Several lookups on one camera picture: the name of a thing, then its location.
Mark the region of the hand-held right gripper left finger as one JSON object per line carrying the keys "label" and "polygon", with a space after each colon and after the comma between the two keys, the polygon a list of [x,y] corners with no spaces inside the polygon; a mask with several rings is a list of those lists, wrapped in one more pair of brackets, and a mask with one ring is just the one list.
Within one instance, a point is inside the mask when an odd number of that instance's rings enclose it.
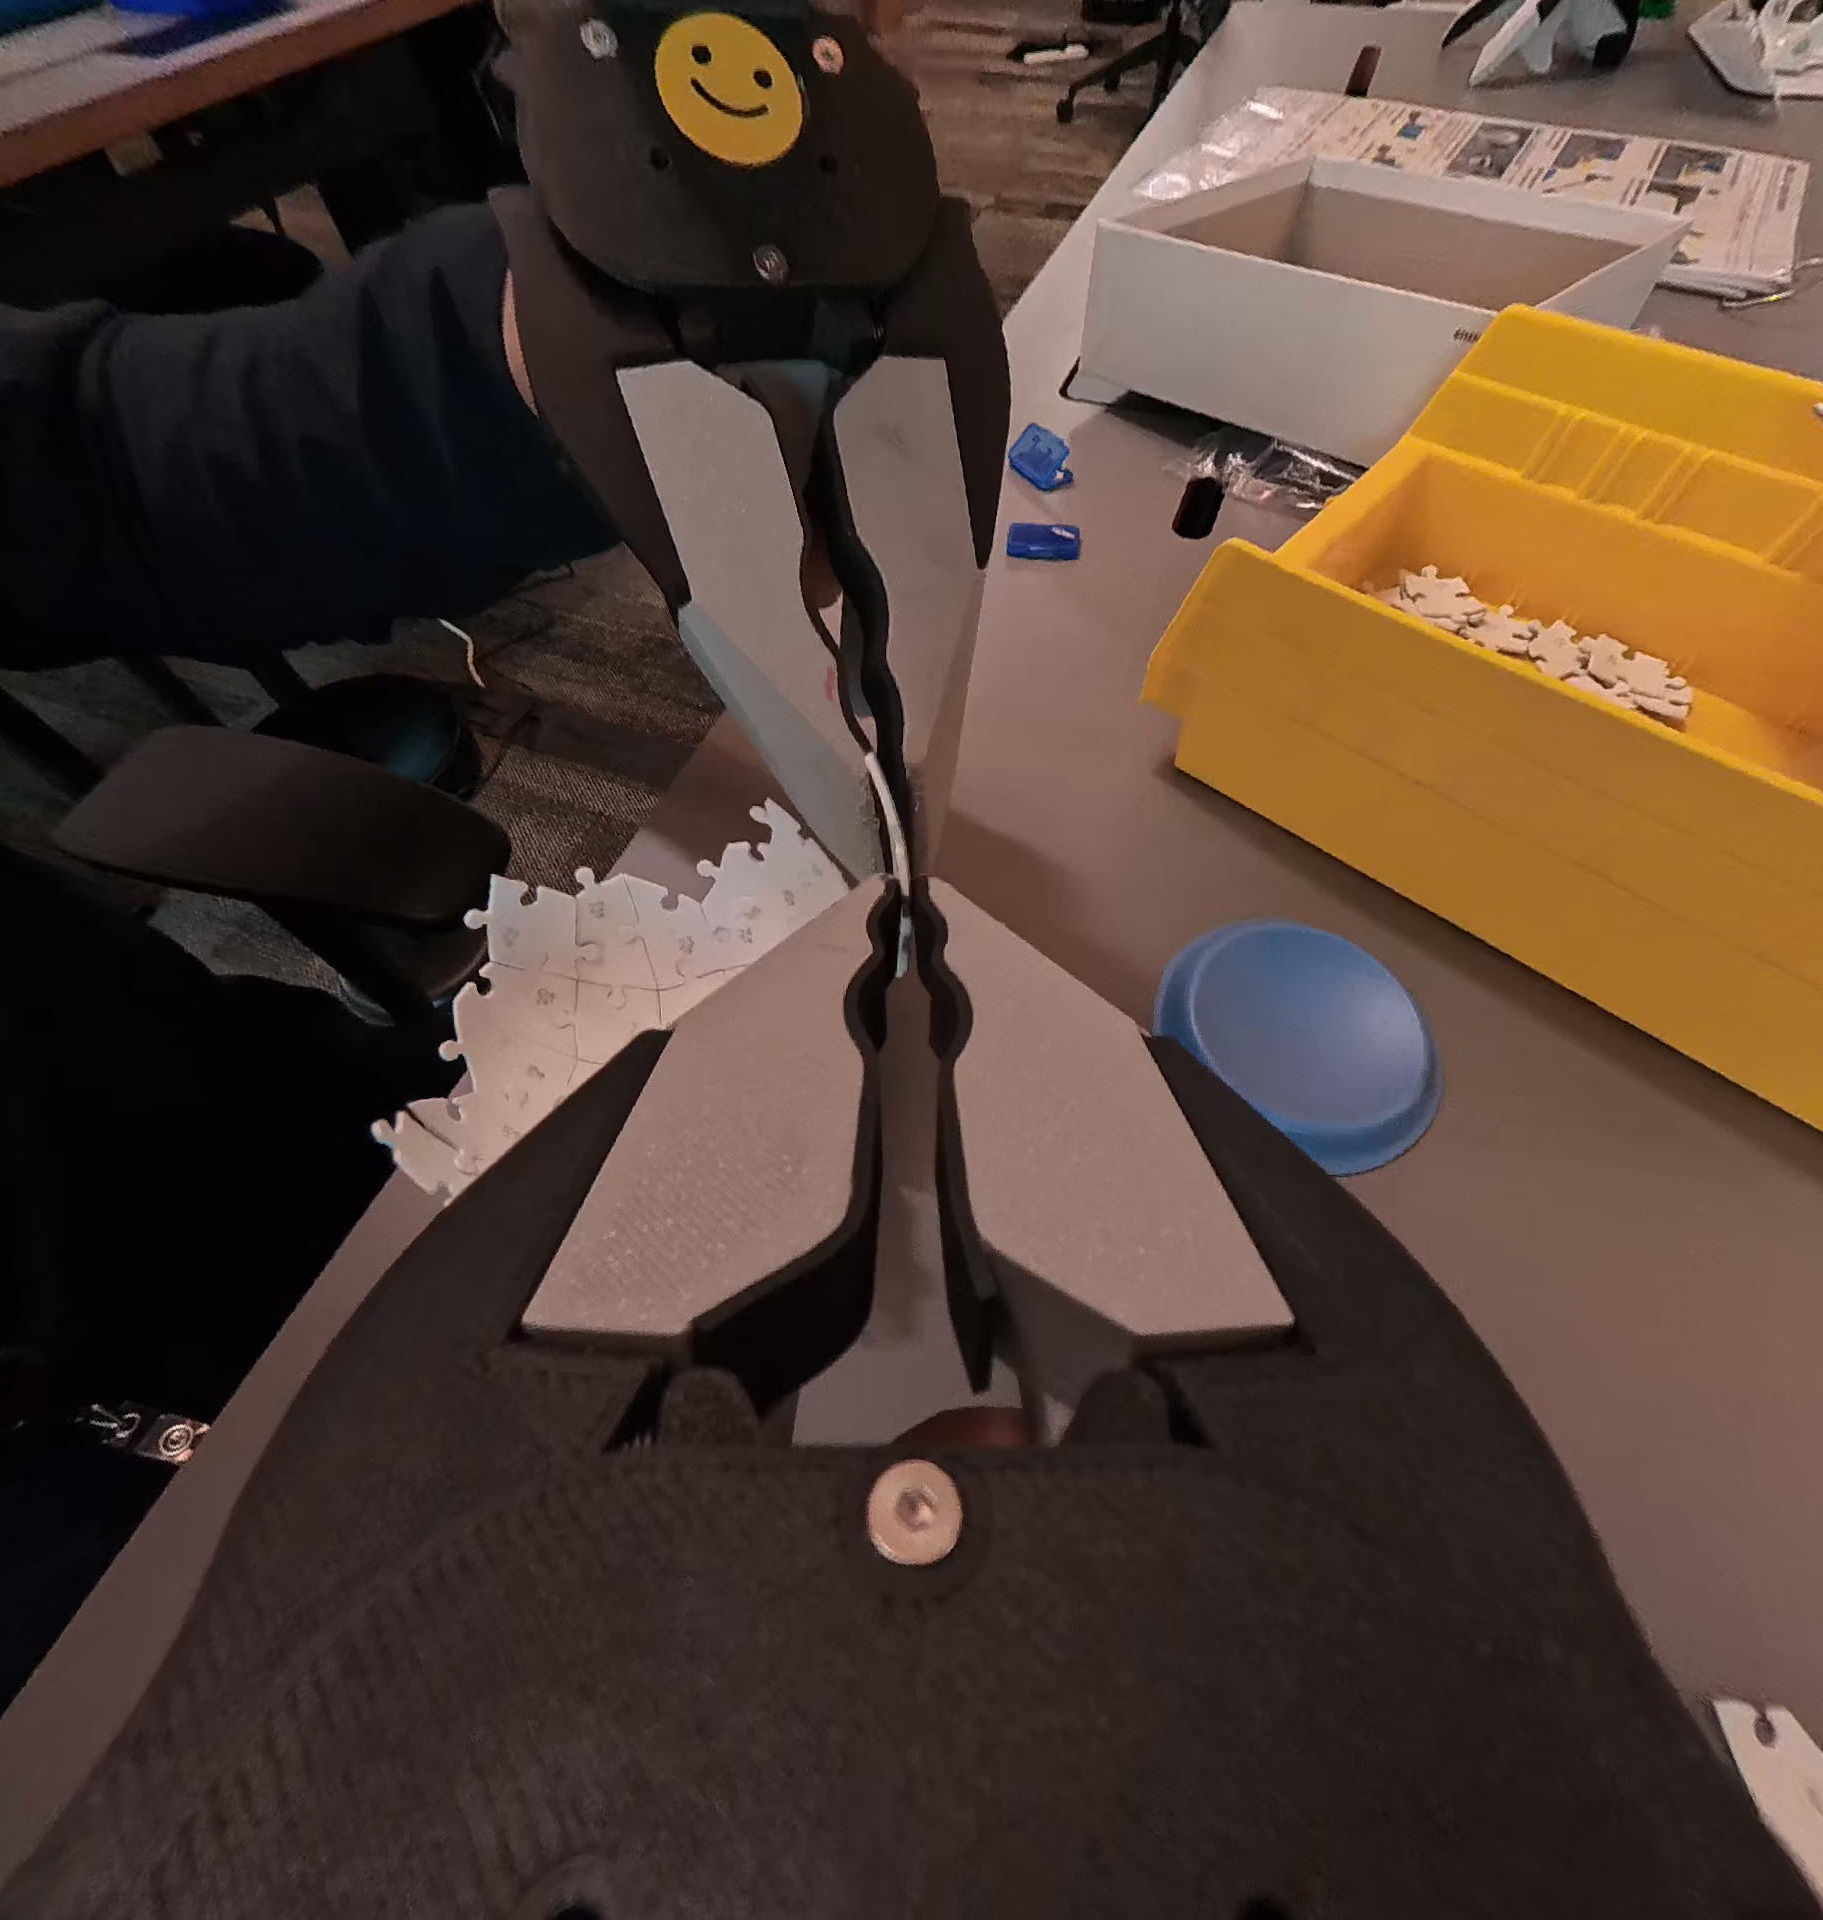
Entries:
{"label": "hand-held right gripper left finger", "polygon": [[520,1329],[731,1374],[760,1413],[874,1305],[881,1031],[901,891],[862,880],[685,1014]]}

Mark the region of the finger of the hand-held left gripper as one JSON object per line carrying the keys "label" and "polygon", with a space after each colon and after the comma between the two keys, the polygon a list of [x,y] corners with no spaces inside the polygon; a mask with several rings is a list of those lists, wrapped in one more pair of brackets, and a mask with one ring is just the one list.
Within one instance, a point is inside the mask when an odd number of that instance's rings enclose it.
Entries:
{"label": "finger of the hand-held left gripper", "polygon": [[819,843],[856,878],[910,885],[898,810],[802,588],[807,513],[787,451],[814,467],[831,371],[740,371],[751,381],[703,366],[616,371],[685,578],[675,626]]}
{"label": "finger of the hand-held left gripper", "polygon": [[838,399],[831,451],[838,554],[856,588],[848,662],[925,878],[943,839],[983,603],[945,361],[881,357]]}

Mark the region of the partly built puzzle ball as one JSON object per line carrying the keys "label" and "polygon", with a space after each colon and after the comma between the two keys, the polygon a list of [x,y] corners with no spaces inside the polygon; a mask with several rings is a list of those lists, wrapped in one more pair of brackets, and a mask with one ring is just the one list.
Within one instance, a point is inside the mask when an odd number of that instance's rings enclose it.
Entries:
{"label": "partly built puzzle ball", "polygon": [[629,1041],[668,1031],[849,894],[777,800],[753,817],[765,843],[703,863],[697,898],[594,868],[570,896],[489,878],[488,905],[465,915],[488,937],[483,981],[459,989],[440,1044],[465,1085],[373,1127],[417,1188],[456,1200]]}

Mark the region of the white puzzle pieces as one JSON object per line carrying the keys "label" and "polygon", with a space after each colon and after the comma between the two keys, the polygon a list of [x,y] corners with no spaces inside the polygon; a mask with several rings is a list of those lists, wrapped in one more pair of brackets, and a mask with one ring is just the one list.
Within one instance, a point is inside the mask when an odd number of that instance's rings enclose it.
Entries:
{"label": "white puzzle pieces", "polygon": [[1823,1906],[1823,1745],[1787,1706],[1718,1696],[1713,1713],[1756,1810]]}

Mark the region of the person's left forearm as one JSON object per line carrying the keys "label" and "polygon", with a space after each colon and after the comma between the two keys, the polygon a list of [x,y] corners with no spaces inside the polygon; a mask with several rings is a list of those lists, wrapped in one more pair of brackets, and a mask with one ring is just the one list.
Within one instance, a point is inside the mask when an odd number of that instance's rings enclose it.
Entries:
{"label": "person's left forearm", "polygon": [[609,551],[514,379],[505,292],[468,204],[295,301],[0,304],[0,666],[385,640]]}

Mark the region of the pile of puzzle pieces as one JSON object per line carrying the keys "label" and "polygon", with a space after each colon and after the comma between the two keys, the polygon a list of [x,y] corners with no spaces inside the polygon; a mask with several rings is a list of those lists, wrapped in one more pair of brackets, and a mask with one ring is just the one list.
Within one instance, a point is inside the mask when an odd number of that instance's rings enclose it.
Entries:
{"label": "pile of puzzle pieces", "polygon": [[1684,728],[1693,717],[1693,683],[1659,653],[1611,633],[1584,633],[1562,617],[1529,617],[1514,603],[1481,601],[1463,578],[1426,564],[1395,582],[1364,591],[1488,653],[1525,660],[1546,680],[1604,703]]}

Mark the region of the clear plastic bag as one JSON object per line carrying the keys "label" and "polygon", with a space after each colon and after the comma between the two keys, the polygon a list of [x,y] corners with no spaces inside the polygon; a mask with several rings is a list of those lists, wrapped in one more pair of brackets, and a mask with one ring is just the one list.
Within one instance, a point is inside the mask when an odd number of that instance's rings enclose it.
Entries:
{"label": "clear plastic bag", "polygon": [[1188,476],[1270,511],[1314,513],[1369,467],[1255,429],[1220,423],[1190,449]]}

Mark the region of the white cardboard tray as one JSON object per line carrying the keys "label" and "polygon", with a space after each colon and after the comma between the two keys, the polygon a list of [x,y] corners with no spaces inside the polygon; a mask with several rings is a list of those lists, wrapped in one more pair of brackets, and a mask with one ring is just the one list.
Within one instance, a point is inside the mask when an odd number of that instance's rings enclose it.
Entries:
{"label": "white cardboard tray", "polygon": [[1386,456],[1514,304],[1631,327],[1690,221],[1301,158],[1104,221],[1067,392]]}

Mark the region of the dark blue round object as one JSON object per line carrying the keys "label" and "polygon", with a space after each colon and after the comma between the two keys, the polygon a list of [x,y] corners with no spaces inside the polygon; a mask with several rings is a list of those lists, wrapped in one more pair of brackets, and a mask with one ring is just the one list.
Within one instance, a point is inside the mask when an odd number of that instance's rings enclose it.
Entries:
{"label": "dark blue round object", "polygon": [[427,680],[373,673],[310,684],[251,731],[349,753],[456,800],[472,800],[483,782],[483,753],[459,693]]}

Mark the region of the black office chair base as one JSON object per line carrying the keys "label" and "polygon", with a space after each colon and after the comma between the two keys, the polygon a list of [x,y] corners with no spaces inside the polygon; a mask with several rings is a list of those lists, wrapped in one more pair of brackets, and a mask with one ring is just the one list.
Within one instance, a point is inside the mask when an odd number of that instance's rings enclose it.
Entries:
{"label": "black office chair base", "polygon": [[1115,94],[1122,76],[1155,67],[1151,109],[1159,109],[1176,76],[1201,56],[1224,21],[1231,2],[1081,2],[1086,27],[1136,27],[1120,53],[1100,60],[1091,70],[1067,83],[1054,112],[1060,125],[1074,125],[1078,95],[1100,91]]}

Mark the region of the yellow plastic bin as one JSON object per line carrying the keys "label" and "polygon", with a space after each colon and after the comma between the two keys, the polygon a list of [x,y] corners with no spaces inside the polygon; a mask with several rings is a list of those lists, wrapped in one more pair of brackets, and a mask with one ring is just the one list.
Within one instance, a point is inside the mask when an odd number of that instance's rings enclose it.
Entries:
{"label": "yellow plastic bin", "polygon": [[[1177,771],[1823,1133],[1823,381],[1509,307],[1143,670]],[[1693,683],[1684,728],[1364,591],[1403,571]]]}

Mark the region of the wooden desk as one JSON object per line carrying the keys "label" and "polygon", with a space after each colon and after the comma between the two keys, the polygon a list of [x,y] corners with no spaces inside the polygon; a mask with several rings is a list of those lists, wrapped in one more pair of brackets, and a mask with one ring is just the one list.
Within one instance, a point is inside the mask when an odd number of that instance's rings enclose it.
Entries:
{"label": "wooden desk", "polygon": [[0,36],[0,189],[393,39],[459,2],[275,2],[199,21],[112,6]]}

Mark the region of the metal badge clip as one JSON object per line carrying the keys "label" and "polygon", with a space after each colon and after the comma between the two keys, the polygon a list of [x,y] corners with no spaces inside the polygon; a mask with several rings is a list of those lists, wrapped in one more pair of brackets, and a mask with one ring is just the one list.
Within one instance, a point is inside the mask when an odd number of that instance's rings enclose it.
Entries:
{"label": "metal badge clip", "polygon": [[77,1426],[122,1458],[158,1468],[182,1468],[195,1458],[209,1420],[139,1403],[94,1403],[77,1411]]}

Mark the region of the printed instruction sheets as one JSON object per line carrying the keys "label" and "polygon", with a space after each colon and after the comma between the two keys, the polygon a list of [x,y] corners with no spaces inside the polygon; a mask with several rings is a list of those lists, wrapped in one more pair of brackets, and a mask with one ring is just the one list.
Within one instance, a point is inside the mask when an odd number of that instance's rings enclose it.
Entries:
{"label": "printed instruction sheets", "polygon": [[1696,136],[1604,134],[1460,109],[1263,85],[1156,163],[1136,195],[1172,202],[1296,158],[1346,158],[1426,181],[1486,181],[1690,225],[1662,284],[1721,301],[1788,294],[1823,274],[1802,252],[1811,163]]}

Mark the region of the white model figure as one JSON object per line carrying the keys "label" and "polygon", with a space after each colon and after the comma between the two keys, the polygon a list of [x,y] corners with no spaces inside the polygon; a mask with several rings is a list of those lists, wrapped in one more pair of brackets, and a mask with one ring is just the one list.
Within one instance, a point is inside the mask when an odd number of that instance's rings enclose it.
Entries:
{"label": "white model figure", "polygon": [[1480,44],[1474,85],[1509,67],[1546,76],[1562,53],[1594,75],[1611,75],[1635,48],[1645,17],[1670,10],[1670,2],[1469,2],[1452,17],[1442,47]]}

